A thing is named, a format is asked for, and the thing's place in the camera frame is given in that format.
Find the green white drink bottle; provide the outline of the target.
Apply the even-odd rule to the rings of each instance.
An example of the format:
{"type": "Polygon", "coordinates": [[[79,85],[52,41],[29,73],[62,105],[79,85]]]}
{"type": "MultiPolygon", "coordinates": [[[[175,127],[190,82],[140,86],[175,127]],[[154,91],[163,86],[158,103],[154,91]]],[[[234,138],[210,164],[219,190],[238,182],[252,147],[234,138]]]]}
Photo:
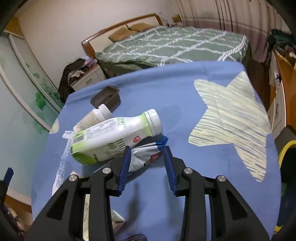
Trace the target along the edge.
{"type": "Polygon", "coordinates": [[[163,132],[155,109],[134,117],[116,117],[105,120],[76,133],[72,138],[71,155],[83,165],[92,165],[115,158],[126,146],[135,147],[145,138],[163,132]]]}

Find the pile of dark clothes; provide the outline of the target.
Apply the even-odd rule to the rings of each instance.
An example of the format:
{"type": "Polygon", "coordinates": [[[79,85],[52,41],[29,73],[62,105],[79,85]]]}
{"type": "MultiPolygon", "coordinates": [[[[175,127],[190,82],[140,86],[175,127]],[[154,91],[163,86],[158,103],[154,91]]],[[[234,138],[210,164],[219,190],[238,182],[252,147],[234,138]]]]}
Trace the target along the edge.
{"type": "Polygon", "coordinates": [[[63,71],[58,92],[62,103],[66,103],[67,97],[75,92],[71,84],[80,79],[88,70],[97,64],[97,60],[90,56],[78,58],[74,62],[68,64],[63,71]]]}

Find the bed with green plaid cover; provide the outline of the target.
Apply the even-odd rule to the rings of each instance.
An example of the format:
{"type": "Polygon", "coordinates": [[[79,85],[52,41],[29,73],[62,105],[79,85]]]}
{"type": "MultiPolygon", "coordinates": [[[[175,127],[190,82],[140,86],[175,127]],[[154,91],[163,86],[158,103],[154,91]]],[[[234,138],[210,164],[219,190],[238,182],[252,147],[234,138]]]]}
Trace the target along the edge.
{"type": "Polygon", "coordinates": [[[228,31],[194,27],[153,27],[115,42],[95,58],[111,78],[176,63],[234,61],[244,66],[251,59],[247,37],[228,31]]]}

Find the sliding wardrobe door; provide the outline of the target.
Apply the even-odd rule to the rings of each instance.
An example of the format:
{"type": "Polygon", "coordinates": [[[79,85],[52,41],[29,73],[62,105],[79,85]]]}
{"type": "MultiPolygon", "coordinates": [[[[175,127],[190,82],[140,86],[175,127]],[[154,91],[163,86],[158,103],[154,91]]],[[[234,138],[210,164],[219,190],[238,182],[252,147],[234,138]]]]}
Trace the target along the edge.
{"type": "Polygon", "coordinates": [[[31,202],[33,174],[51,127],[63,108],[59,93],[27,41],[1,35],[1,176],[14,175],[8,194],[31,202]]]}

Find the wooden headboard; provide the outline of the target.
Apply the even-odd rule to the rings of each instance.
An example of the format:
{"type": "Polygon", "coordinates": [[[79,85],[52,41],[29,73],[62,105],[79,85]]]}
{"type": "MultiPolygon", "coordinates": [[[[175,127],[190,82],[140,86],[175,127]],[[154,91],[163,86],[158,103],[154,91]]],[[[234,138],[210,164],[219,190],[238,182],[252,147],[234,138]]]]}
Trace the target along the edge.
{"type": "Polygon", "coordinates": [[[98,31],[92,36],[86,38],[81,42],[82,47],[86,55],[95,58],[95,53],[102,51],[104,48],[112,44],[108,36],[119,30],[121,27],[128,28],[130,25],[146,23],[154,26],[162,26],[163,22],[157,14],[148,14],[143,16],[138,16],[133,19],[125,20],[105,29],[98,31]]]}

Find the brown pillow right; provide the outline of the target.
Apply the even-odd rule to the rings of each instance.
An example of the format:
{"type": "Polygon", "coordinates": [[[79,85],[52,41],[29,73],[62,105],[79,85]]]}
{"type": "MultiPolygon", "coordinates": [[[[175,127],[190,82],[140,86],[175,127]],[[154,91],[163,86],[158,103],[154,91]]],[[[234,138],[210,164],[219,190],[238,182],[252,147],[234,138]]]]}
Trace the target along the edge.
{"type": "Polygon", "coordinates": [[[154,26],[150,25],[150,24],[146,24],[146,23],[137,23],[137,24],[133,24],[131,26],[128,26],[129,30],[136,31],[136,32],[144,32],[144,31],[147,31],[151,28],[154,28],[154,26]]]}

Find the grey tea box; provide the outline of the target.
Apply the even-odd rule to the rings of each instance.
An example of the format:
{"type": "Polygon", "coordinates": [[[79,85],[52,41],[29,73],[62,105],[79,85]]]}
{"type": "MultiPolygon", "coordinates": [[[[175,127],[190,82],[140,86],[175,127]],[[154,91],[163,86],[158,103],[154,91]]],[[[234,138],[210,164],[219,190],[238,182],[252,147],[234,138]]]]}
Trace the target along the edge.
{"type": "Polygon", "coordinates": [[[118,232],[121,227],[126,223],[126,220],[115,210],[111,210],[111,221],[113,233],[118,232]]]}

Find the blue white snack wrapper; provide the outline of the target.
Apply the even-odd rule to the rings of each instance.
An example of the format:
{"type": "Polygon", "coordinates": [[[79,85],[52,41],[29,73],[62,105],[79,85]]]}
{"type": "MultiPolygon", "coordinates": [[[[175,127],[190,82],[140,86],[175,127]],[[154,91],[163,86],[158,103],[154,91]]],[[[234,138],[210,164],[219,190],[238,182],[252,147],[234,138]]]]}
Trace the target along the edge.
{"type": "Polygon", "coordinates": [[[132,148],[132,157],[128,174],[131,175],[132,173],[154,162],[161,155],[167,142],[168,137],[163,135],[160,141],[132,148]]]}

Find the white nightstand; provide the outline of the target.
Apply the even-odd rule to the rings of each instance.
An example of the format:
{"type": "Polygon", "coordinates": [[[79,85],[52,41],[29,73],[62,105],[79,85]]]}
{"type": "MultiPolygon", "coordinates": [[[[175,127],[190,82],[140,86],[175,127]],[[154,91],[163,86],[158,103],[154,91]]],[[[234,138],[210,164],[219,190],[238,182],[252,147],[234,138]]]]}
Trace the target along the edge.
{"type": "Polygon", "coordinates": [[[81,90],[85,87],[91,86],[98,82],[106,80],[102,69],[98,64],[92,66],[83,76],[81,76],[77,81],[71,84],[71,87],[75,90],[81,90]]]}

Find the brown pillow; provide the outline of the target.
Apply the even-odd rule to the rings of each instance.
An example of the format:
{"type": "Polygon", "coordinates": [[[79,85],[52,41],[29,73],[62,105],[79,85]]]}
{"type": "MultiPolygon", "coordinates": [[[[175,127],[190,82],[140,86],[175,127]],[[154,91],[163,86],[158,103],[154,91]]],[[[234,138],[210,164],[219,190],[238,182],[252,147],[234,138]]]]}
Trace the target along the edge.
{"type": "Polygon", "coordinates": [[[137,24],[133,24],[131,26],[128,26],[129,30],[136,31],[136,32],[144,32],[144,31],[147,31],[151,28],[154,28],[154,26],[150,25],[150,24],[146,24],[146,23],[137,23],[137,24]]]}
{"type": "Polygon", "coordinates": [[[127,27],[122,27],[108,36],[108,39],[112,42],[118,42],[126,39],[130,35],[133,35],[137,32],[128,29],[127,27]]]}

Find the yellow rim trash bin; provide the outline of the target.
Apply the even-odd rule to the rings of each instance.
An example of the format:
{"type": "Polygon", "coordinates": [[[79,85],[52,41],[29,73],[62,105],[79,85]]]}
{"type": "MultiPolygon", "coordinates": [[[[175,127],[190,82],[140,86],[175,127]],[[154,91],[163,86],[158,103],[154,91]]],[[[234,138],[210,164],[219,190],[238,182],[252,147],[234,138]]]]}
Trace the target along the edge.
{"type": "Polygon", "coordinates": [[[278,156],[278,163],[279,163],[279,167],[281,168],[281,165],[283,163],[283,158],[286,154],[286,152],[291,149],[291,148],[295,148],[296,147],[296,140],[291,140],[289,141],[280,151],[280,154],[278,156]]]}

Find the pink striped curtain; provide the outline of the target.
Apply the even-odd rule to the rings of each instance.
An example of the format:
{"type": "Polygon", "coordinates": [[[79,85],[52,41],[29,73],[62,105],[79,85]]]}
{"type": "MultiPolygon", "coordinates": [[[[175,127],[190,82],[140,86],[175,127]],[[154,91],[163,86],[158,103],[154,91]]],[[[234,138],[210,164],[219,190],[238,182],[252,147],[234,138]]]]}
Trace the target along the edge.
{"type": "Polygon", "coordinates": [[[184,26],[213,28],[246,35],[252,57],[264,62],[267,37],[272,29],[291,33],[284,19],[267,1],[184,0],[173,1],[184,26]]]}

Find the wooden desk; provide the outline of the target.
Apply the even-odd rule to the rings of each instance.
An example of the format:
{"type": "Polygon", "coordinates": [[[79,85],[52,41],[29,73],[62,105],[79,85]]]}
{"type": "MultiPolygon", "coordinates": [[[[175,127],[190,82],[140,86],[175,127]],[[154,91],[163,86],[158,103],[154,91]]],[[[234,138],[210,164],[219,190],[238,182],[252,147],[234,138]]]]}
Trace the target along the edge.
{"type": "Polygon", "coordinates": [[[270,107],[267,111],[273,138],[285,127],[295,129],[295,68],[276,50],[269,66],[270,107]]]}

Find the brown pillow left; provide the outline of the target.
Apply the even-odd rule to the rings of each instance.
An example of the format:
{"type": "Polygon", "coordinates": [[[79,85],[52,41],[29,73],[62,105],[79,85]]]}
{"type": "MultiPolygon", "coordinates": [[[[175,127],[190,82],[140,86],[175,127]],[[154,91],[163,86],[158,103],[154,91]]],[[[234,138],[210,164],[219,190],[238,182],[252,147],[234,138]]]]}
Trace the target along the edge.
{"type": "Polygon", "coordinates": [[[108,36],[108,39],[112,42],[118,42],[126,39],[130,35],[133,35],[137,32],[128,29],[127,27],[122,27],[108,36]]]}

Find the blue star tablecloth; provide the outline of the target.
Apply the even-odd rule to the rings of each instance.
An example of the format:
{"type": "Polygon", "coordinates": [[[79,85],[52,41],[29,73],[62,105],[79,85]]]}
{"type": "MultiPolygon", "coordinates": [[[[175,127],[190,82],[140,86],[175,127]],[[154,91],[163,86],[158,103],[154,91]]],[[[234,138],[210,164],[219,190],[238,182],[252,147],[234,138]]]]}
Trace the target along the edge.
{"type": "Polygon", "coordinates": [[[88,176],[100,168],[74,160],[64,133],[92,110],[92,97],[108,85],[117,87],[121,98],[114,116],[155,109],[172,154],[203,176],[224,175],[273,235],[281,197],[278,153],[267,112],[244,66],[229,61],[145,69],[71,94],[58,115],[59,130],[49,134],[37,165],[34,216],[72,172],[88,176]]]}

